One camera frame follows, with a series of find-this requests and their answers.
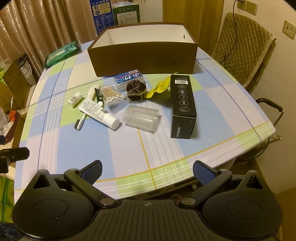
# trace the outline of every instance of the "chair cushion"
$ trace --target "chair cushion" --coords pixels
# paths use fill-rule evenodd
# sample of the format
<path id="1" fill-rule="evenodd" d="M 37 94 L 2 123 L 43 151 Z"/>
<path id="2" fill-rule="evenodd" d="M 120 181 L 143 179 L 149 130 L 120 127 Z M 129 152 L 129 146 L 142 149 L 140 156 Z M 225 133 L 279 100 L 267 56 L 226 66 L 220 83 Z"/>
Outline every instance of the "chair cushion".
<path id="1" fill-rule="evenodd" d="M 272 42 L 276 39 L 256 21 L 234 14 L 237 27 L 237 41 L 230 56 L 221 65 L 246 87 L 262 64 Z M 222 62 L 235 43 L 235 28 L 232 12 L 226 14 L 216 44 L 213 59 Z"/>

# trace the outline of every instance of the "wall socket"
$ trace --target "wall socket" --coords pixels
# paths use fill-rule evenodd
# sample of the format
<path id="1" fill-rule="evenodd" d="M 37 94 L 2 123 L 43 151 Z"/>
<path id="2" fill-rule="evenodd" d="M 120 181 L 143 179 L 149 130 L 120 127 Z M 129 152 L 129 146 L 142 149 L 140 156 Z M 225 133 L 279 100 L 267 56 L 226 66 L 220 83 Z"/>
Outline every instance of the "wall socket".
<path id="1" fill-rule="evenodd" d="M 284 26 L 283 26 L 283 33 L 288 35 L 291 39 L 294 39 L 295 33 L 296 33 L 296 27 L 285 20 Z"/>
<path id="2" fill-rule="evenodd" d="M 246 10 L 247 8 L 247 0 L 244 0 L 244 3 L 241 3 L 241 2 L 237 2 L 237 8 L 241 9 L 241 10 Z"/>
<path id="3" fill-rule="evenodd" d="M 250 2 L 250 1 L 247 1 L 247 7 L 246 7 L 246 11 L 253 14 L 253 15 L 256 15 L 257 14 L 257 8 L 258 8 L 258 5 L 253 3 L 253 2 Z"/>

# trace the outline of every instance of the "yellow plastic bag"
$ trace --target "yellow plastic bag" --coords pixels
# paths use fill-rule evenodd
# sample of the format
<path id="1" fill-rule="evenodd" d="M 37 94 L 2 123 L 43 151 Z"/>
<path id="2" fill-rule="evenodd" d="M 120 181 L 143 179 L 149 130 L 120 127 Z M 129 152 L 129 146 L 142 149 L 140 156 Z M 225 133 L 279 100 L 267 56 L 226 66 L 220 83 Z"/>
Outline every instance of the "yellow plastic bag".
<path id="1" fill-rule="evenodd" d="M 153 96 L 153 94 L 156 93 L 162 93 L 163 91 L 165 91 L 168 87 L 170 86 L 170 76 L 167 77 L 164 81 L 159 81 L 158 84 L 155 86 L 155 88 L 153 88 L 152 90 L 146 91 L 143 94 L 143 98 L 151 98 Z"/>

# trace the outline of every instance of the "black product box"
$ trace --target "black product box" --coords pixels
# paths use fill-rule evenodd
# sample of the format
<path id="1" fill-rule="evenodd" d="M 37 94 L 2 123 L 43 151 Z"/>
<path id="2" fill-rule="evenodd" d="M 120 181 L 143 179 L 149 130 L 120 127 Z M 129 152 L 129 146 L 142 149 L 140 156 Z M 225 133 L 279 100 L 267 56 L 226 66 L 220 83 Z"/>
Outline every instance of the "black product box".
<path id="1" fill-rule="evenodd" d="M 170 137 L 189 139 L 196 121 L 196 109 L 188 75 L 171 75 L 170 97 L 173 114 Z"/>

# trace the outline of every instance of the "blue and white package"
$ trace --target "blue and white package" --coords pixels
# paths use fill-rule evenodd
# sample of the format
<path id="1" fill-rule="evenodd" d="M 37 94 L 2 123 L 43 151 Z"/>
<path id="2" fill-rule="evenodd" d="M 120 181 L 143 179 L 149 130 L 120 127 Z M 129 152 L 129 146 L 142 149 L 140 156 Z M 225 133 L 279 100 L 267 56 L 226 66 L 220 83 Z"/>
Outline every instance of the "blue and white package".
<path id="1" fill-rule="evenodd" d="M 111 0 L 89 0 L 94 18 L 96 33 L 99 35 L 104 28 L 114 26 Z"/>
<path id="2" fill-rule="evenodd" d="M 139 80 L 145 84 L 143 75 L 137 69 L 114 76 L 116 87 L 120 91 L 125 91 L 126 85 L 132 80 Z"/>

